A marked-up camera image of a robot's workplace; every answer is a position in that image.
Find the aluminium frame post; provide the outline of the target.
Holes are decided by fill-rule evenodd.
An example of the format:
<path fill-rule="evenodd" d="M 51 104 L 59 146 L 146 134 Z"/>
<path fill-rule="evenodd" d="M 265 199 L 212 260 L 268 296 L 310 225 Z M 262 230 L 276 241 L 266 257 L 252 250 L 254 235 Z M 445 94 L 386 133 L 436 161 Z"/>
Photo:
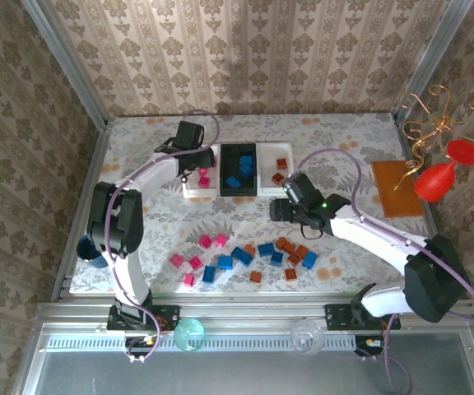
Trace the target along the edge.
<path fill-rule="evenodd" d="M 44 0 L 22 0 L 32 21 L 42 34 L 53 56 L 76 92 L 87 114 L 99 132 L 106 129 L 109 116 L 92 92 L 90 80 L 69 48 L 68 37 L 59 29 Z"/>
<path fill-rule="evenodd" d="M 406 48 L 396 64 L 403 81 L 397 86 L 397 104 L 393 111 L 396 125 L 412 112 L 414 99 L 405 103 L 405 93 L 421 95 L 435 69 L 451 44 L 474 0 L 425 0 L 421 14 L 413 25 Z"/>

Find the brown wooden board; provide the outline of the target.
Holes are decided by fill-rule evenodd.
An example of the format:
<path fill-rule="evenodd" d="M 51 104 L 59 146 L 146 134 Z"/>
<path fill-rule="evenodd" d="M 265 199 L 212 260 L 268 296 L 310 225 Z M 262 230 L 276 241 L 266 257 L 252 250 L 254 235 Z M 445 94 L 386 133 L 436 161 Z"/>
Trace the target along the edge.
<path fill-rule="evenodd" d="M 383 214 L 387 218 L 423 216 L 421 200 L 413 190 L 412 177 L 404 160 L 374 161 L 371 164 Z"/>

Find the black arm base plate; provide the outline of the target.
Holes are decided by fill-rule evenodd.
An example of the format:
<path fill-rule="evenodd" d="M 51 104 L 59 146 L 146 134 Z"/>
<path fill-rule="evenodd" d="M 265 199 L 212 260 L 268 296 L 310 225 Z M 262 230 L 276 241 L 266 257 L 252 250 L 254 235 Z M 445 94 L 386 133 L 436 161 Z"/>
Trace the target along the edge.
<path fill-rule="evenodd" d="M 376 331 L 384 329 L 391 315 L 376 318 L 361 305 L 326 304 L 324 313 L 329 331 Z"/>
<path fill-rule="evenodd" d="M 174 331 L 179 323 L 180 309 L 178 305 L 153 305 L 151 312 L 161 331 Z M 114 304 L 109 309 L 107 329 L 110 331 L 155 331 L 156 325 L 140 309 L 130 305 L 117 306 Z"/>

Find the clear glass cup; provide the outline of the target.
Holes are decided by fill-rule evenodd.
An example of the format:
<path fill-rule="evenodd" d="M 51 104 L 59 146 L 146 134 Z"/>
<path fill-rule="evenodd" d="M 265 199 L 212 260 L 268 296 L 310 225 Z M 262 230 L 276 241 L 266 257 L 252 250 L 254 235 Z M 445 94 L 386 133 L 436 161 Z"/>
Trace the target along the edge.
<path fill-rule="evenodd" d="M 301 319 L 290 327 L 290 343 L 302 355 L 316 355 L 323 349 L 323 330 L 316 321 Z"/>

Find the black connector box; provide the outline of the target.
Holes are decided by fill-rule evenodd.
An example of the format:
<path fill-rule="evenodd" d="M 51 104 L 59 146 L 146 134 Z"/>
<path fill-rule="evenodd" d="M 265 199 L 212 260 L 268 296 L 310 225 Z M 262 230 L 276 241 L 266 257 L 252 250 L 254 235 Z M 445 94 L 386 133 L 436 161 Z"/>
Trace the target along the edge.
<path fill-rule="evenodd" d="M 157 335 L 141 337 L 125 337 L 124 351 L 128 355 L 144 356 L 148 354 L 156 344 Z"/>
<path fill-rule="evenodd" d="M 383 337 L 355 335 L 355 353 L 358 356 L 379 356 L 383 353 Z"/>

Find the white plastic bin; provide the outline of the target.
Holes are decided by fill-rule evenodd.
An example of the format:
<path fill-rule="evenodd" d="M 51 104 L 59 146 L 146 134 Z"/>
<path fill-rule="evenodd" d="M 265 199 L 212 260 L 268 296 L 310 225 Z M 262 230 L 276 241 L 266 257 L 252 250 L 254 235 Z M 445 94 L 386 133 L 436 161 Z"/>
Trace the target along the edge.
<path fill-rule="evenodd" d="M 215 154 L 215 164 L 209 168 L 208 173 L 203 177 L 208 177 L 211 182 L 208 188 L 201 188 L 198 181 L 201 176 L 198 170 L 194 170 L 189 176 L 185 184 L 182 184 L 183 196 L 185 198 L 216 198 L 220 195 L 220 144 L 215 144 L 212 147 Z"/>
<path fill-rule="evenodd" d="M 259 142 L 256 144 L 258 166 L 258 196 L 270 198 L 285 198 L 286 194 L 281 185 L 272 182 L 275 173 L 287 178 L 294 172 L 292 146 L 289 142 Z M 279 170 L 277 159 L 285 158 L 287 168 Z"/>

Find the aluminium table side rail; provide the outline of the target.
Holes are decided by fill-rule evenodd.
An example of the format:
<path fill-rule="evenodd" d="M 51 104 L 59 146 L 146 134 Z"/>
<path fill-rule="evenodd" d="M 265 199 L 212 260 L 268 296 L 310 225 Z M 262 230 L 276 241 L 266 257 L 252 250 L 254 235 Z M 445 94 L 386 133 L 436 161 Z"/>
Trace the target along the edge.
<path fill-rule="evenodd" d="M 397 130 L 397 137 L 402 148 L 402 154 L 406 160 L 412 160 L 413 155 L 411 151 L 411 145 L 409 143 L 409 140 L 405 136 L 405 134 L 402 132 L 401 124 L 398 122 L 397 113 L 392 113 L 392 119 Z M 435 221 L 434 214 L 431 210 L 431 205 L 425 201 L 421 201 L 421 205 L 424 210 L 423 218 L 424 218 L 425 228 L 427 230 L 428 236 L 434 237 L 435 235 L 439 233 L 439 230 Z"/>
<path fill-rule="evenodd" d="M 63 296 L 64 284 L 66 282 L 71 284 L 72 273 L 77 263 L 77 245 L 80 238 L 86 233 L 92 193 L 100 177 L 106 152 L 109 149 L 110 134 L 111 131 L 105 129 L 98 136 L 96 141 L 95 149 L 81 190 L 81 196 L 75 211 L 75 216 L 63 251 L 58 275 L 53 286 L 53 291 L 49 300 L 50 302 L 58 302 Z"/>

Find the grey metal panel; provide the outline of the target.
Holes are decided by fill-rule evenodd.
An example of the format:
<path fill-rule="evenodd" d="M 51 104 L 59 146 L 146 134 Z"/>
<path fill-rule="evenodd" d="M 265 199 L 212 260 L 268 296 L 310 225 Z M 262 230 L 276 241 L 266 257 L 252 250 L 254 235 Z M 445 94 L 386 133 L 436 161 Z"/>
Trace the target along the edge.
<path fill-rule="evenodd" d="M 395 334 L 388 358 L 354 351 L 181 351 L 171 336 L 144 363 L 124 351 L 46 352 L 42 334 L 12 395 L 474 395 L 474 334 Z"/>

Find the teal glass cup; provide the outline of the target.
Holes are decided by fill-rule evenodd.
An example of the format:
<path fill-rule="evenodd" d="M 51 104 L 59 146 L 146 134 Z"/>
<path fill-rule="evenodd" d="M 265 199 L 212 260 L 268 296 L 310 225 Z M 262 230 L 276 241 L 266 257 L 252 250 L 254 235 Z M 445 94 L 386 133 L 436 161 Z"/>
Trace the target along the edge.
<path fill-rule="evenodd" d="M 174 330 L 174 344 L 181 351 L 200 350 L 204 345 L 205 338 L 205 328 L 195 318 L 180 320 Z"/>

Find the black plastic bin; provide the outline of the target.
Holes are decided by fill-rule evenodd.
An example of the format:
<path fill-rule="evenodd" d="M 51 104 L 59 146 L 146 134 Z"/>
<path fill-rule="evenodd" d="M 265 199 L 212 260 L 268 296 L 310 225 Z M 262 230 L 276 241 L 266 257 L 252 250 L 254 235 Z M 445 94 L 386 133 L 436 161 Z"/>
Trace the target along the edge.
<path fill-rule="evenodd" d="M 253 156 L 254 176 L 243 179 L 239 173 L 241 156 Z M 220 152 L 220 195 L 222 197 L 256 197 L 258 195 L 258 166 L 255 143 L 226 143 L 221 145 Z M 240 188 L 229 188 L 225 180 L 235 176 L 240 182 Z"/>

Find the aluminium mounting rail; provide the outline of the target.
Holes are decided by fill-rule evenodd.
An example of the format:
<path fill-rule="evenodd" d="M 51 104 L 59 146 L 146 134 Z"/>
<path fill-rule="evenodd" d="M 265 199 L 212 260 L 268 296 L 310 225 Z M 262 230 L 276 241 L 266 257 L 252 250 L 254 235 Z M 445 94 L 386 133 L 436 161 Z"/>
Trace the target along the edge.
<path fill-rule="evenodd" d="M 204 295 L 183 298 L 156 299 L 155 304 L 179 306 L 180 318 L 195 318 L 207 331 L 230 334 L 282 333 L 292 323 L 306 318 L 324 325 L 328 314 L 325 306 L 334 300 L 322 296 L 263 295 L 263 297 L 227 298 L 221 295 Z M 97 328 L 104 326 L 113 305 L 108 299 L 79 298 L 38 305 L 36 318 L 43 323 L 62 326 Z"/>

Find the dark blue round cup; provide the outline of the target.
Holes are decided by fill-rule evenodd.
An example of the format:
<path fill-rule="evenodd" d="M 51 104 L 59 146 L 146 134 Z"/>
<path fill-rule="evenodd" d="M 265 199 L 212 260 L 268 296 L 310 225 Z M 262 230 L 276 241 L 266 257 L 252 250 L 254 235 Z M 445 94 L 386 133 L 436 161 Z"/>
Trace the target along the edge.
<path fill-rule="evenodd" d="M 80 238 L 77 244 L 77 256 L 88 263 L 91 267 L 102 269 L 108 267 L 108 263 L 102 256 L 91 239 L 86 235 Z"/>

